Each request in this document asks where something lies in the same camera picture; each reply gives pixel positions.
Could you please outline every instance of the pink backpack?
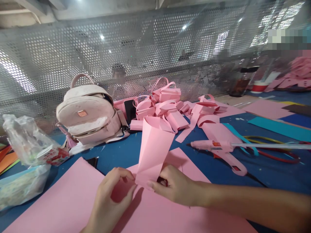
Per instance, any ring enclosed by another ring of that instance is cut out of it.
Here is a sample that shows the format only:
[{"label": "pink backpack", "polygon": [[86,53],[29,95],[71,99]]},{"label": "pink backpack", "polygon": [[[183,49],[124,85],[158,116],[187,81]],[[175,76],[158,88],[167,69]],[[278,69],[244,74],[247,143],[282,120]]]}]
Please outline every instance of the pink backpack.
[{"label": "pink backpack", "polygon": [[[92,84],[74,87],[84,76]],[[113,107],[111,96],[86,74],[78,74],[72,80],[64,101],[56,108],[56,117],[68,129],[66,132],[60,127],[67,139],[73,136],[83,145],[98,141],[108,143],[129,135],[121,129],[128,126],[122,111]]]}]

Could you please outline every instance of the plastic bag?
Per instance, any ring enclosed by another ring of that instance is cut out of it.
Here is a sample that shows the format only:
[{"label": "plastic bag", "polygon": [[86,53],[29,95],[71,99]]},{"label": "plastic bag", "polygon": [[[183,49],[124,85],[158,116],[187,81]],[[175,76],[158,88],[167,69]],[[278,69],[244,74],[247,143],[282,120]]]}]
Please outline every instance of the plastic bag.
[{"label": "plastic bag", "polygon": [[8,141],[23,165],[45,164],[45,161],[37,159],[38,153],[51,145],[60,147],[56,141],[38,128],[32,117],[16,118],[14,115],[4,114],[3,119],[3,129],[8,135]]},{"label": "plastic bag", "polygon": [[0,180],[0,211],[20,205],[42,193],[51,165],[29,168]]}]

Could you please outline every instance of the green paper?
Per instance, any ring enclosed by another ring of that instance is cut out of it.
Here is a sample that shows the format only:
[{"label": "green paper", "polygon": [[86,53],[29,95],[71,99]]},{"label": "green paper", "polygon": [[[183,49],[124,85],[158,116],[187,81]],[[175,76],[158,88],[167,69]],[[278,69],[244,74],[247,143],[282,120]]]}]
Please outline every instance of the green paper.
[{"label": "green paper", "polygon": [[20,160],[16,160],[14,163],[12,163],[10,166],[8,166],[5,170],[3,170],[3,172],[0,173],[0,175],[2,175],[3,173],[5,173],[7,170],[9,170],[11,167],[13,167],[15,164],[17,164]]},{"label": "green paper", "polygon": [[248,123],[282,134],[289,138],[296,139],[298,141],[310,141],[311,139],[311,130],[288,125],[267,118],[256,117],[248,121]]}]

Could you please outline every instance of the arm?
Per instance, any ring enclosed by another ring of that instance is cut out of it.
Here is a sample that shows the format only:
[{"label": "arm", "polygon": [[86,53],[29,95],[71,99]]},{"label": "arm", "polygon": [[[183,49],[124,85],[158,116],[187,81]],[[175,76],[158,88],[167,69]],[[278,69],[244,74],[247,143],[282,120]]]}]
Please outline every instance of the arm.
[{"label": "arm", "polygon": [[176,203],[228,212],[281,233],[310,232],[310,196],[193,181],[171,165],[164,166],[160,176],[168,181],[167,187],[152,181],[148,185]]},{"label": "arm", "polygon": [[120,179],[127,182],[127,179],[134,180],[134,177],[124,168],[114,168],[106,175],[98,187],[90,219],[80,233],[110,233],[114,229],[132,202],[136,187],[133,185],[123,200],[116,203],[111,199],[111,194]]}]

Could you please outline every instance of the bottle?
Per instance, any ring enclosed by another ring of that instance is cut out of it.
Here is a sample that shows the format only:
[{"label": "bottle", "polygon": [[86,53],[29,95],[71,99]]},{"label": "bottle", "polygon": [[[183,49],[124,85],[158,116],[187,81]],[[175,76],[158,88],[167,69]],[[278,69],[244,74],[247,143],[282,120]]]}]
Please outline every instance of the bottle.
[{"label": "bottle", "polygon": [[246,91],[246,88],[252,78],[255,75],[255,72],[258,70],[259,66],[253,66],[250,68],[243,67],[241,68],[242,77],[239,78],[233,88],[231,89],[230,96],[233,97],[242,97]]}]

